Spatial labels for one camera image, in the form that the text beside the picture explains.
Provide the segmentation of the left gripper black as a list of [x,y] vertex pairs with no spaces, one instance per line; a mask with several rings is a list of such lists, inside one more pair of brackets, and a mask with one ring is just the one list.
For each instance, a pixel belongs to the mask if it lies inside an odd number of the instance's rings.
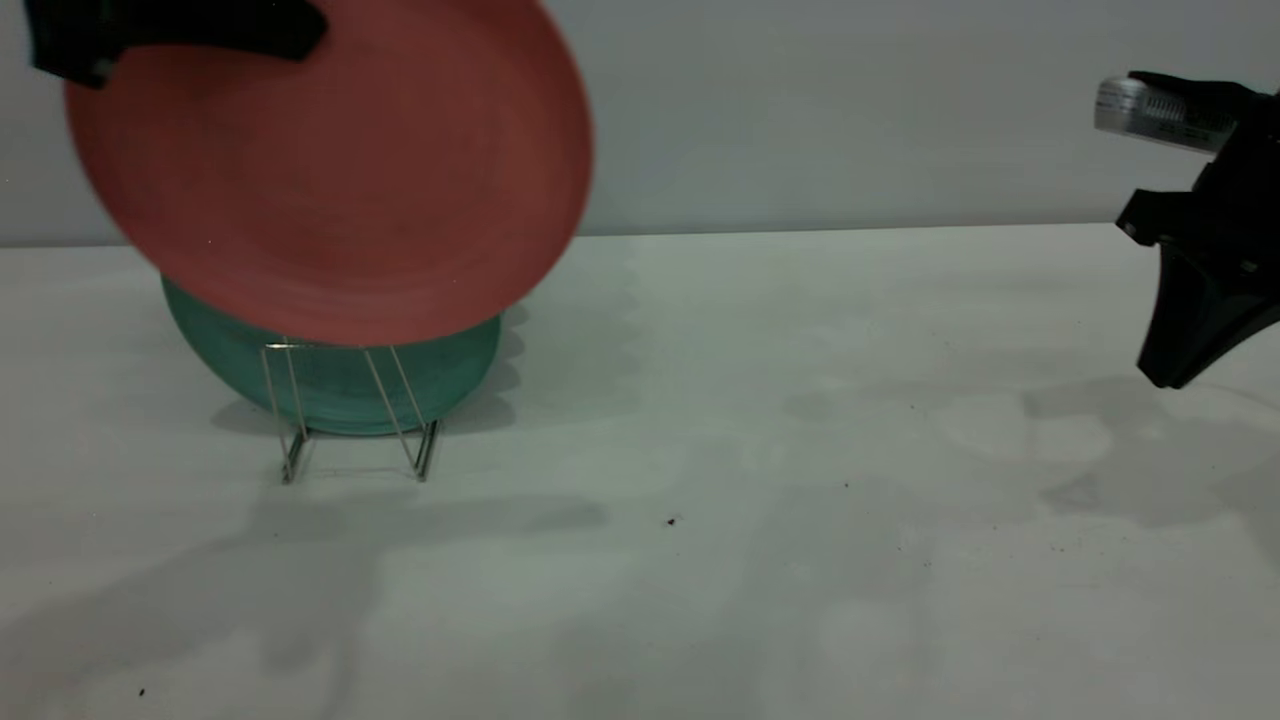
[[197,46],[302,61],[325,37],[310,1],[27,1],[29,64],[104,88],[122,47]]

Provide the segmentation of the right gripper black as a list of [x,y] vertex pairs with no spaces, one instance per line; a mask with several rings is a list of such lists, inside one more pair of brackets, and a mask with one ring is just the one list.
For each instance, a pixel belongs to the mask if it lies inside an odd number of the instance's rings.
[[1160,247],[1160,278],[1140,370],[1180,389],[1277,323],[1279,167],[1212,161],[1187,191],[1137,190],[1115,225]]

